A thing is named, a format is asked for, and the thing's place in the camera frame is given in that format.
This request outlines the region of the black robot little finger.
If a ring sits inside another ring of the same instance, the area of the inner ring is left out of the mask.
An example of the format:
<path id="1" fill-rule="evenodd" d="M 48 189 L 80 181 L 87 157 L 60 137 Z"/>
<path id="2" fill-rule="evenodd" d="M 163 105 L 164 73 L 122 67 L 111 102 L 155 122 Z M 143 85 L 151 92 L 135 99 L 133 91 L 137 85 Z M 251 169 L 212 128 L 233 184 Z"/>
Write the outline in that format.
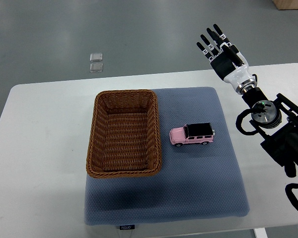
<path id="1" fill-rule="evenodd" d="M 214 56 L 204 48 L 204 46 L 200 43 L 197 42 L 196 45 L 198 46 L 198 48 L 202 51 L 202 53 L 204 54 L 204 56 L 209 60 L 209 61 L 213 61 L 214 60 Z"/>

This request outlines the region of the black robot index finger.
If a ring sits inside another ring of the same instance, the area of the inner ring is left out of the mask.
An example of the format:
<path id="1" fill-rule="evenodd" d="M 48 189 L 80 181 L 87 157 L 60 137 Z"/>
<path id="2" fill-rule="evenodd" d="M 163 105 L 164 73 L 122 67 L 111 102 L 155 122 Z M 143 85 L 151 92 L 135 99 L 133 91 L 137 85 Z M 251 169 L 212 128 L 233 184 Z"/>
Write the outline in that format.
<path id="1" fill-rule="evenodd" d="M 226 35 L 222 32 L 220 27 L 217 24 L 213 24 L 214 32 L 213 32 L 213 41 L 216 44 L 228 43 L 228 39 Z"/>

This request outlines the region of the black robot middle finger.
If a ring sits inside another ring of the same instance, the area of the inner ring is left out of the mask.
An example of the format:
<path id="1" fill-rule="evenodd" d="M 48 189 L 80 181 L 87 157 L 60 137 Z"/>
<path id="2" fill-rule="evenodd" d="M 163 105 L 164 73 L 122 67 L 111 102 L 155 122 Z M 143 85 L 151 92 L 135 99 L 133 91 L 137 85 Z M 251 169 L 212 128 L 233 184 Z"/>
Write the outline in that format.
<path id="1" fill-rule="evenodd" d="M 221 45 L 223 44 L 223 39 L 221 38 L 222 31 L 219 27 L 215 27 L 214 29 L 215 31 L 211 30 L 210 28 L 207 28 L 207 33 L 215 42 L 218 49 L 222 51 L 222 48 L 221 48 Z"/>

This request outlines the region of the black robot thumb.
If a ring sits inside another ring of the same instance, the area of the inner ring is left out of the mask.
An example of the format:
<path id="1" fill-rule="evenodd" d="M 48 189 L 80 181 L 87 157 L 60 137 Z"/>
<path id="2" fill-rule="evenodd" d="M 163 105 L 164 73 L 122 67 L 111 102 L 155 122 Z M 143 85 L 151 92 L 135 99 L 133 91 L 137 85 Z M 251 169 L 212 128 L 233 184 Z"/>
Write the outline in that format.
<path id="1" fill-rule="evenodd" d="M 235 53 L 230 47 L 227 49 L 228 58 L 234 63 L 236 66 L 242 66 L 243 61 L 239 58 L 237 53 Z"/>

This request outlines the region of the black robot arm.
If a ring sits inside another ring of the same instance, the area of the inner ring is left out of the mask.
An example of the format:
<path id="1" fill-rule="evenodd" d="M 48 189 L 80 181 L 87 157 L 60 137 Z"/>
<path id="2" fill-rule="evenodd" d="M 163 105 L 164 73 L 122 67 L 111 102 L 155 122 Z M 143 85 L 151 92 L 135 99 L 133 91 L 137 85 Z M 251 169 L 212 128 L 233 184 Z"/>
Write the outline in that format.
<path id="1" fill-rule="evenodd" d="M 249 107 L 237 116 L 237 130 L 248 136 L 260 134 L 264 139 L 261 147 L 288 177 L 294 178 L 298 168 L 298 106 L 281 93 L 269 100 L 257 86 L 257 75 L 249 72 L 245 57 L 218 25 L 207 28 L 207 33 L 213 42 L 201 35 L 198 48 L 217 76 L 230 84 Z"/>

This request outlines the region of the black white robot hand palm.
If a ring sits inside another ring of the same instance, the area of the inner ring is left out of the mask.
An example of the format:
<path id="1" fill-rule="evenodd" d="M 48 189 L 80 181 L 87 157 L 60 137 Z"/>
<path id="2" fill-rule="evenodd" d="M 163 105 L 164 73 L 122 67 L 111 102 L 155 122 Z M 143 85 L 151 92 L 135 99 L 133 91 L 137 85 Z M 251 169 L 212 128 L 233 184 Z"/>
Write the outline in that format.
<path id="1" fill-rule="evenodd" d="M 242 66 L 236 66 L 227 56 L 230 47 L 243 61 Z M 221 53 L 211 61 L 210 65 L 216 75 L 225 83 L 230 84 L 237 94 L 244 94 L 257 86 L 256 76 L 249 72 L 249 65 L 244 61 L 243 55 L 233 45 L 223 43 Z"/>

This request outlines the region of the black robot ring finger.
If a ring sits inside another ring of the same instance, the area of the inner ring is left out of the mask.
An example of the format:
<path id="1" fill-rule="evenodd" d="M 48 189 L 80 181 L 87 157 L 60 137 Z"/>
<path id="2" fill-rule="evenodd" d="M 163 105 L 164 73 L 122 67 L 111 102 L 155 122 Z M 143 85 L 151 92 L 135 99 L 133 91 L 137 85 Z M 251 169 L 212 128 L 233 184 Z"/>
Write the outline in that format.
<path id="1" fill-rule="evenodd" d="M 219 55 L 219 51 L 211 44 L 211 42 L 205 37 L 205 35 L 200 35 L 202 41 L 207 45 L 209 50 L 211 50 L 212 54 L 217 57 Z"/>

